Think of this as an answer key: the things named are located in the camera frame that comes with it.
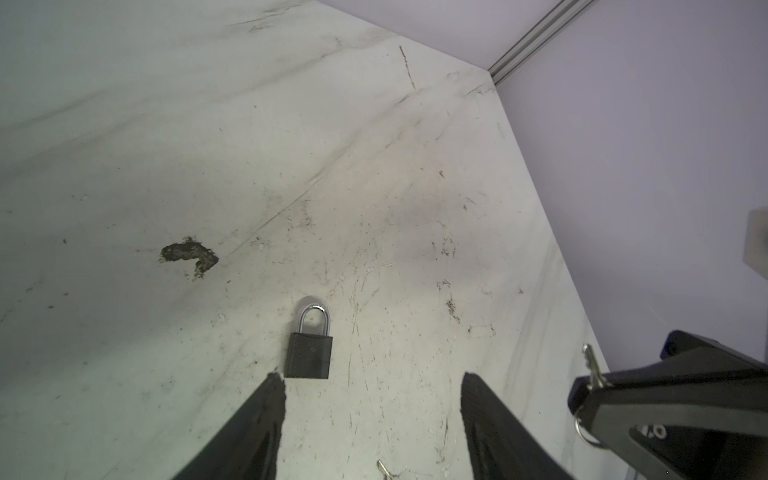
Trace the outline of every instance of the white table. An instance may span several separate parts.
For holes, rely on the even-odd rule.
[[[170,478],[275,369],[279,478],[470,478],[477,372],[579,478],[594,336],[488,73],[316,2],[13,2],[0,478]],[[220,258],[161,263],[194,236]]]

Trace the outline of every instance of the padlock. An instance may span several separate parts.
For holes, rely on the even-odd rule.
[[[307,312],[317,309],[323,313],[323,334],[303,333],[304,317]],[[331,345],[333,338],[328,336],[330,318],[328,310],[319,303],[311,303],[301,309],[299,331],[290,334],[288,341],[288,360],[286,377],[300,379],[327,379],[331,366]]]

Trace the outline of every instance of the key ring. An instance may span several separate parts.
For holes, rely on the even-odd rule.
[[[581,431],[581,419],[578,418],[578,414],[581,412],[581,408],[576,411],[574,414],[574,427],[576,428],[576,433],[579,437],[581,437],[582,440],[584,440],[589,446],[595,447],[596,449],[600,450],[608,450],[608,447],[603,445],[603,443],[600,440],[591,440],[584,436],[584,433]]]

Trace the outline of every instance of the stain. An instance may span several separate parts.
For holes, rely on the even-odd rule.
[[[171,390],[174,389],[174,382],[176,380],[173,376],[171,376],[165,383],[160,384],[160,389],[163,391],[163,393],[170,393]]]
[[[496,336],[493,325],[472,325],[467,330],[471,339],[487,339]]]
[[[448,245],[448,243],[450,243],[452,245],[453,244],[453,240],[451,240],[449,238],[442,239],[442,250],[440,250],[440,253],[442,255],[445,255],[446,257],[450,257],[451,256],[450,245]],[[454,257],[456,256],[456,247],[453,247],[453,256]]]
[[[310,216],[309,212],[307,212],[306,210],[309,202],[310,202],[309,200],[301,200],[299,202],[300,216],[302,217],[302,220],[299,220],[299,227],[309,228],[309,227],[314,227],[315,225],[315,223],[312,220],[312,217]]]
[[[449,299],[448,299],[448,301],[447,301],[447,302],[445,302],[445,306],[447,306],[447,307],[448,307],[448,313],[450,313],[450,314],[451,314],[451,318],[453,318],[454,320],[456,320],[456,322],[458,322],[458,323],[461,323],[461,322],[462,322],[462,319],[460,319],[460,318],[459,318],[459,317],[456,315],[456,302],[454,302],[454,301],[453,301],[453,294],[451,294],[451,298],[449,298]]]
[[[204,273],[219,263],[219,257],[216,256],[214,251],[203,247],[193,237],[185,238],[182,243],[172,243],[167,247],[163,247],[163,250],[160,251],[160,257],[166,262],[197,259],[197,263],[194,265],[194,275],[197,278],[203,278]]]

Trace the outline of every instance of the padlock shackle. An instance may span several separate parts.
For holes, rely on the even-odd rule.
[[[301,330],[304,328],[304,317],[306,316],[307,312],[312,309],[317,309],[323,312],[323,317],[325,318],[325,321],[323,321],[323,336],[328,336],[328,327],[331,323],[331,319],[328,317],[328,310],[326,310],[326,307],[320,305],[319,303],[310,303],[301,309],[301,312],[299,313],[299,333],[302,333]]]

